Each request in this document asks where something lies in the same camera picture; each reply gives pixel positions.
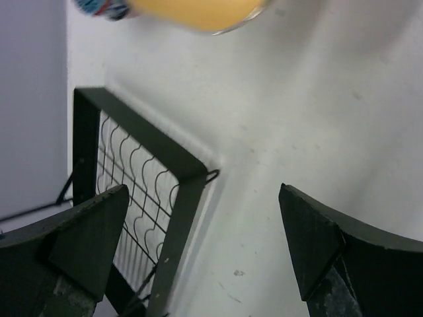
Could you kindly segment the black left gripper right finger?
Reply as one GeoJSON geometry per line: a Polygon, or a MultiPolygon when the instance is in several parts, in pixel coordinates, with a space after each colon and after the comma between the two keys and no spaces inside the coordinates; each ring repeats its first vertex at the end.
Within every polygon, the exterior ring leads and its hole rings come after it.
{"type": "Polygon", "coordinates": [[[327,207],[282,184],[282,221],[310,316],[421,316],[422,242],[327,207]]]}

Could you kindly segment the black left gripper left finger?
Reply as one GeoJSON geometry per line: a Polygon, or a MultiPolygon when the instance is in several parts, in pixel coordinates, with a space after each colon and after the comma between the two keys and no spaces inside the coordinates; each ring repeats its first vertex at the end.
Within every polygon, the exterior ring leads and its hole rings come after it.
{"type": "Polygon", "coordinates": [[[1,235],[2,316],[92,316],[129,205],[119,185],[1,235]]]}

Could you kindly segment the yellow plastic plate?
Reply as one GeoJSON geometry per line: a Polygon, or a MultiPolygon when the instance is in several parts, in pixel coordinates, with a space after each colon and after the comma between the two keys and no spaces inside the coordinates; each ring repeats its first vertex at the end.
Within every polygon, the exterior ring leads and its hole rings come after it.
{"type": "Polygon", "coordinates": [[[139,13],[213,33],[242,25],[270,4],[261,0],[138,0],[128,3],[139,13]]]}

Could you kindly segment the blue triangle pattern bowl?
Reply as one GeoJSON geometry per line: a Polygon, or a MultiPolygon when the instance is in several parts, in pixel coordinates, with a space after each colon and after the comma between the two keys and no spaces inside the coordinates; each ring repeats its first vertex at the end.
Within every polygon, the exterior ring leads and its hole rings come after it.
{"type": "Polygon", "coordinates": [[[123,0],[73,0],[72,3],[85,15],[111,21],[122,20],[131,12],[128,2],[123,0]]]}

